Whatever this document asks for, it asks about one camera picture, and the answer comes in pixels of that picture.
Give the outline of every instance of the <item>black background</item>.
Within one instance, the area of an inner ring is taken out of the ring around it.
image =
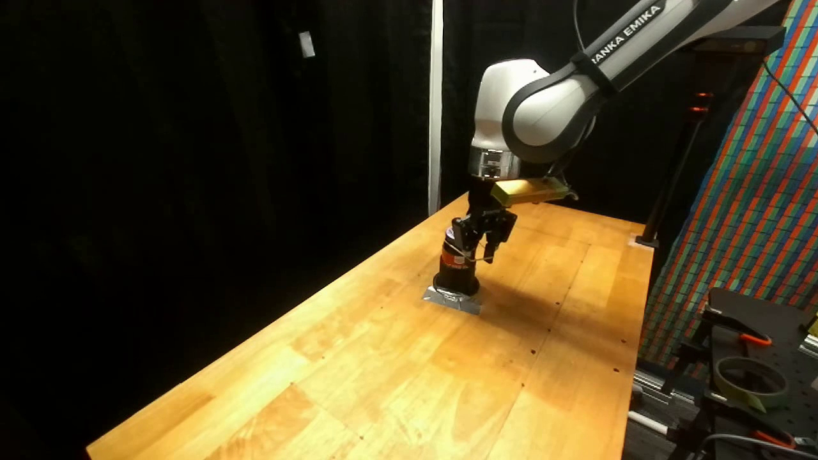
[[[535,55],[557,68],[575,35],[570,3],[446,4],[452,199],[484,65]],[[579,4],[587,41],[630,8]],[[415,0],[0,3],[0,458],[83,458],[419,222],[428,53],[429,4]],[[580,206],[647,217],[691,68],[705,68],[691,61],[607,106],[570,169]],[[736,61],[713,65],[741,100],[723,70]]]

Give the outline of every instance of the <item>wooden table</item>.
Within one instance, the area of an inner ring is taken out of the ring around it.
[[[622,458],[642,225],[516,203],[480,312],[425,302],[456,199],[94,440],[92,458]]]

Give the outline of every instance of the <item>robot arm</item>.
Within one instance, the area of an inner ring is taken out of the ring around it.
[[[477,248],[486,261],[515,228],[495,184],[520,178],[525,162],[557,165],[588,136],[603,100],[681,46],[728,30],[777,0],[639,0],[570,63],[547,73],[532,58],[484,70],[468,170],[470,210],[446,234],[436,289],[477,293]]]

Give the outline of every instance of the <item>cable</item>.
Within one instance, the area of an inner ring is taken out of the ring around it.
[[[768,65],[768,61],[762,61],[764,70],[771,73],[772,81],[777,81],[777,86],[792,100],[792,105],[799,106],[799,113],[809,119],[809,124],[814,128],[814,132],[818,136],[818,128],[814,123],[814,118],[809,114],[809,109],[801,106],[801,102],[796,100],[796,95],[788,90],[788,83],[783,83],[783,78],[777,78],[777,73]]]
[[[739,442],[739,445],[759,445],[764,449],[777,449],[777,451],[785,451],[785,455],[796,455],[796,458],[811,458],[811,460],[818,460],[818,455],[811,455],[805,449],[792,449],[792,447],[783,447],[783,445],[772,445],[772,442],[764,442],[764,440],[754,440],[754,436],[741,436],[741,435],[711,435],[700,442],[698,449],[703,449],[709,442]]]
[[[579,46],[580,51],[587,49],[587,41],[583,41],[583,30],[580,30],[580,0],[574,0],[570,3],[570,21],[574,21],[574,33],[579,38]]]

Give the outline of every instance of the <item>black curtain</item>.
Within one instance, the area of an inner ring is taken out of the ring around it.
[[[428,10],[0,4],[2,451],[83,458],[423,217]]]

